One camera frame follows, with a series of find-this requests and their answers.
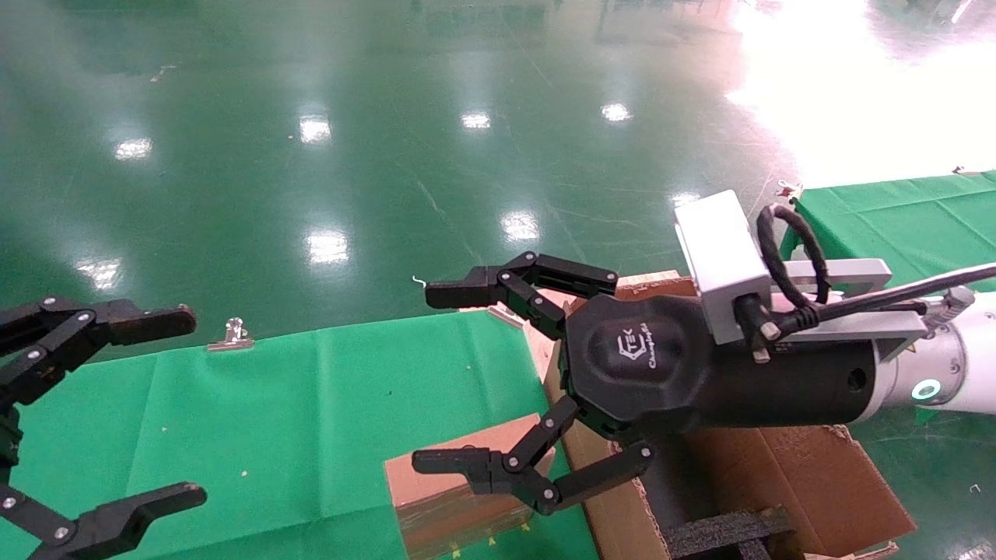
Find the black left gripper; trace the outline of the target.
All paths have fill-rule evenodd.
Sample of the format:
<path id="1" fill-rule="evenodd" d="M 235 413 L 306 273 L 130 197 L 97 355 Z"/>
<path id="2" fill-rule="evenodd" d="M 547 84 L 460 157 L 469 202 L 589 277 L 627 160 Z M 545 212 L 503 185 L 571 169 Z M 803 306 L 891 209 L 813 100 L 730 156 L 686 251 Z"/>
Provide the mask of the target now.
<path id="1" fill-rule="evenodd" d="M 47 297 L 1 312 L 1 469 L 20 462 L 20 412 L 107 346 L 132 346 L 195 332 L 181 304 L 146 310 L 128 299 L 80 303 Z M 40 544 L 29 559 L 110 559 L 138 548 L 157 519 L 203 506 L 207 491 L 179 482 L 110 501 L 70 519 L 28 494 L 1 486 L 2 518 Z"/>

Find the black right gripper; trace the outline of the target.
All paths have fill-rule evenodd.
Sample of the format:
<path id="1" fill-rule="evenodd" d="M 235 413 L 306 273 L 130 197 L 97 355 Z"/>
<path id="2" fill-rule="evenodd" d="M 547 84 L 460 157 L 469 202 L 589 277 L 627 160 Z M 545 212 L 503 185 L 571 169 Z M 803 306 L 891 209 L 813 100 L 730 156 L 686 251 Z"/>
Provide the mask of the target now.
<path id="1" fill-rule="evenodd" d="M 615 271 L 526 251 L 502 265 L 473 267 L 462 280 L 427 283 L 431 308 L 502 303 L 548 339 L 563 339 L 569 396 L 509 453 L 477 446 L 416 450 L 414 471 L 459 474 L 474 494 L 509 494 L 550 516 L 633 481 L 654 458 L 647 444 L 637 443 L 551 481 L 538 461 L 581 410 L 588 428 L 612 440 L 835 425 L 867 411 L 878 365 L 871 341 L 790 343 L 759 364 L 746 341 L 715 343 L 697 299 L 619 300 L 612 297 L 618 280 Z M 588 301 L 567 317 L 540 289 Z"/>

